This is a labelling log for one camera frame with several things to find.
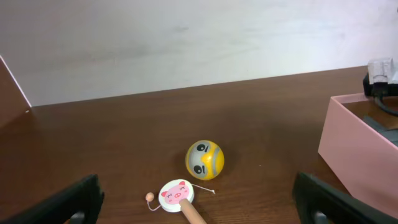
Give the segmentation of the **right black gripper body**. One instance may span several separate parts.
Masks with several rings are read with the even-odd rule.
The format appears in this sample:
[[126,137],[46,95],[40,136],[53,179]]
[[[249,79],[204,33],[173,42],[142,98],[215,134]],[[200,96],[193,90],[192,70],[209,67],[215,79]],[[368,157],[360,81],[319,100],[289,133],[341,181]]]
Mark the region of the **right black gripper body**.
[[363,79],[363,88],[364,88],[364,94],[366,96],[373,96],[373,97],[398,96],[397,84],[388,84],[384,82],[370,84],[368,73]]

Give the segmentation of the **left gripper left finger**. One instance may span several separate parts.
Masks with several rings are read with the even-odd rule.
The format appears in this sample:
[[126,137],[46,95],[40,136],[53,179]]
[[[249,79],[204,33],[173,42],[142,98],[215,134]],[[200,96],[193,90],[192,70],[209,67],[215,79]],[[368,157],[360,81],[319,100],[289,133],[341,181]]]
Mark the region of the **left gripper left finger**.
[[99,177],[91,174],[1,223],[96,223],[103,202]]

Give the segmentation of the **yellow grey toy truck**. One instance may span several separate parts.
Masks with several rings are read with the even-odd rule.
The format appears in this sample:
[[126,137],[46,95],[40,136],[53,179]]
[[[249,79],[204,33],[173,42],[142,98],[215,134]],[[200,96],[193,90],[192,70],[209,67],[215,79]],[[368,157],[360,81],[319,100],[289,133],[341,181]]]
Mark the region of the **yellow grey toy truck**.
[[382,124],[378,123],[376,120],[372,119],[369,116],[365,116],[363,121],[377,131],[380,135],[384,136],[387,140],[397,146],[398,141],[398,133],[397,129],[387,129]]

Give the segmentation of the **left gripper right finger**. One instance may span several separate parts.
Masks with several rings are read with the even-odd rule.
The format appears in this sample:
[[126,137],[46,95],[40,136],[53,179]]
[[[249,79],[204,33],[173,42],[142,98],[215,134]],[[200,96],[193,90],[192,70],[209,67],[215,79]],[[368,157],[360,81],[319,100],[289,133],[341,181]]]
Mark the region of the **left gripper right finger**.
[[297,173],[292,196],[301,223],[397,224],[396,218],[304,172]]

